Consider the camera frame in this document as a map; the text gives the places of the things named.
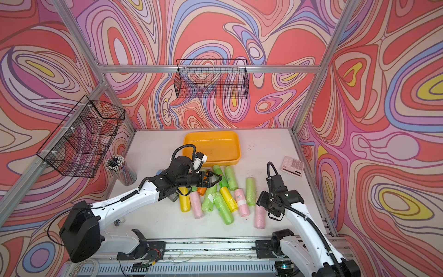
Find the colorful swirl backdrop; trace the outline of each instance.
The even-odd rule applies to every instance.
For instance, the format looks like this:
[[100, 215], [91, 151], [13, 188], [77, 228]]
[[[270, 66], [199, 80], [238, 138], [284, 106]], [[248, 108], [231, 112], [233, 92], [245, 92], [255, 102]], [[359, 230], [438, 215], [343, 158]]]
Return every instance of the colorful swirl backdrop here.
[[[338, 0], [78, 1], [71, 11], [102, 64], [245, 58], [318, 65]], [[138, 129], [291, 127], [312, 74], [250, 74], [248, 100], [176, 99], [175, 74], [108, 74]]]
[[[97, 85], [50, 0], [0, 1], [0, 198], [80, 98]], [[122, 126], [110, 153], [123, 153]], [[103, 199], [110, 176], [93, 179], [44, 171], [0, 228], [0, 276], [55, 276], [64, 248], [46, 237], [49, 222], [76, 202]], [[57, 219], [50, 232], [57, 238]]]
[[364, 0], [298, 136], [366, 276], [443, 275], [443, 2]]

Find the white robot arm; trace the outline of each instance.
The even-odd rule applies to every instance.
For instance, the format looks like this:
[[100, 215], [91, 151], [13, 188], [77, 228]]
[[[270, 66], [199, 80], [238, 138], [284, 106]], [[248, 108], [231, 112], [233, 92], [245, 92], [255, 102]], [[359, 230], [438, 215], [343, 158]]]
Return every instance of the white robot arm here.
[[[270, 176], [269, 166], [274, 169], [274, 176]], [[277, 220], [270, 214], [277, 218], [285, 215], [306, 246], [301, 246], [289, 229], [277, 231], [271, 239], [275, 255], [288, 256], [306, 277], [313, 274], [317, 277], [359, 277], [360, 269], [355, 261], [347, 261], [332, 246], [315, 224], [303, 198], [295, 190], [288, 191], [271, 162], [268, 162], [267, 172], [269, 192], [262, 191], [257, 205], [263, 206], [271, 219]]]
[[[186, 156], [175, 157], [185, 147], [193, 148], [192, 160]], [[200, 172], [206, 159], [203, 153], [196, 153], [193, 144], [180, 146], [172, 154], [169, 167], [154, 177], [144, 178], [138, 188], [90, 205], [86, 201], [75, 204], [59, 232], [71, 261], [84, 261], [97, 252], [122, 252], [135, 259], [143, 258], [148, 246], [140, 231], [133, 229], [125, 234], [112, 234], [107, 228], [124, 215], [145, 205], [177, 192], [183, 195], [179, 187], [190, 189], [191, 186], [216, 185], [222, 179], [221, 176], [213, 172]], [[217, 181], [212, 181], [213, 176], [217, 177]]]
[[[177, 152], [184, 147], [194, 148], [193, 160], [185, 156], [175, 158]], [[127, 254], [125, 256], [143, 260], [148, 254], [148, 244], [140, 231], [133, 229], [124, 234], [112, 234], [107, 229], [126, 214], [145, 205], [177, 192], [182, 194], [178, 187], [216, 185], [222, 177], [213, 172], [200, 172], [207, 157], [195, 151], [192, 144], [179, 147], [172, 155], [168, 169], [154, 177], [144, 178], [140, 186], [130, 192], [91, 205], [85, 201], [75, 204], [59, 232], [71, 261], [84, 261], [97, 252], [121, 252]], [[288, 191], [277, 172], [270, 176], [270, 165], [276, 172], [269, 162], [266, 179], [269, 192], [261, 193], [257, 205], [263, 206], [269, 215], [273, 214], [278, 218], [286, 215], [306, 246], [301, 246], [288, 229], [274, 232], [271, 241], [276, 255], [287, 255], [306, 277], [313, 273], [317, 277], [336, 277], [337, 274], [359, 277], [360, 269], [356, 263], [346, 261], [321, 233], [300, 194], [295, 190]], [[217, 177], [217, 181], [212, 182], [213, 176]]]

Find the rolled garbage bag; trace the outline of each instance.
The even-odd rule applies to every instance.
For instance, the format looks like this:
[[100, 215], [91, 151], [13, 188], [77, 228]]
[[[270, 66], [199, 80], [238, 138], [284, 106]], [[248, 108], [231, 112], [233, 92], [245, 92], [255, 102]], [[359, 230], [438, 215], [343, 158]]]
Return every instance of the rolled garbage bag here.
[[266, 210], [262, 206], [255, 206], [254, 227], [257, 229], [266, 227]]
[[228, 205], [228, 208], [231, 211], [231, 213], [238, 210], [237, 202], [235, 202], [234, 198], [232, 198], [232, 195], [227, 187], [221, 187], [220, 193], [223, 196], [223, 199], [225, 200], [226, 204]]
[[226, 225], [229, 225], [234, 222], [234, 217], [231, 214], [231, 211], [228, 208], [223, 196], [220, 192], [215, 192], [212, 194], [214, 198], [215, 207], [218, 210], [218, 214], [221, 216]]
[[253, 177], [246, 178], [246, 202], [248, 202], [248, 206], [255, 206], [256, 199], [256, 188], [255, 188], [255, 179]]
[[212, 211], [214, 207], [214, 197], [212, 194], [217, 191], [217, 184], [209, 187], [205, 193], [205, 200], [203, 200], [202, 211]]
[[[179, 190], [183, 194], [187, 194], [189, 192], [187, 187], [179, 187]], [[189, 199], [189, 195], [183, 196], [180, 194], [179, 201], [180, 201], [180, 209], [182, 210], [182, 212], [186, 213], [191, 210], [191, 201]]]
[[232, 166], [225, 167], [226, 181], [228, 181], [229, 190], [234, 191], [238, 189], [237, 179], [235, 178], [234, 169]]
[[200, 194], [197, 192], [197, 187], [192, 187], [192, 192], [189, 194], [191, 202], [192, 213], [195, 219], [202, 218], [205, 214], [202, 211], [202, 203], [200, 202]]
[[249, 206], [246, 202], [245, 194], [241, 188], [234, 191], [234, 197], [235, 201], [237, 201], [238, 213], [240, 216], [244, 217], [250, 215]]
[[218, 164], [214, 165], [212, 167], [212, 169], [214, 170], [214, 173], [220, 175], [222, 177], [222, 180], [218, 183], [220, 185], [220, 188], [222, 187], [228, 187], [228, 182], [226, 181], [226, 177], [223, 175], [222, 169], [220, 168], [220, 166]]

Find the pink calculator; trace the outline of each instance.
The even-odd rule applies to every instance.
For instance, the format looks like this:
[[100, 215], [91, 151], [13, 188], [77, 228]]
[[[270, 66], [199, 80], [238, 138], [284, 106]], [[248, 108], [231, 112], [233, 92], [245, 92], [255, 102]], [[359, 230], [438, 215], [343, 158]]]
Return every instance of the pink calculator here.
[[303, 174], [304, 162], [296, 160], [294, 158], [285, 156], [283, 159], [283, 163], [281, 165], [281, 169], [287, 173], [295, 175], [297, 177], [301, 177]]

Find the wire mesh basket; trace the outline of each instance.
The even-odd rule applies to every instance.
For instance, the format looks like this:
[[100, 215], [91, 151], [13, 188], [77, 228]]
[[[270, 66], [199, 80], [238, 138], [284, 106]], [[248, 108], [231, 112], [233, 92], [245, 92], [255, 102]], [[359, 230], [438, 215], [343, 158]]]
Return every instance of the wire mesh basket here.
[[248, 98], [246, 59], [178, 59], [177, 98]]
[[46, 156], [37, 155], [63, 176], [93, 178], [124, 117], [118, 106], [89, 100]]

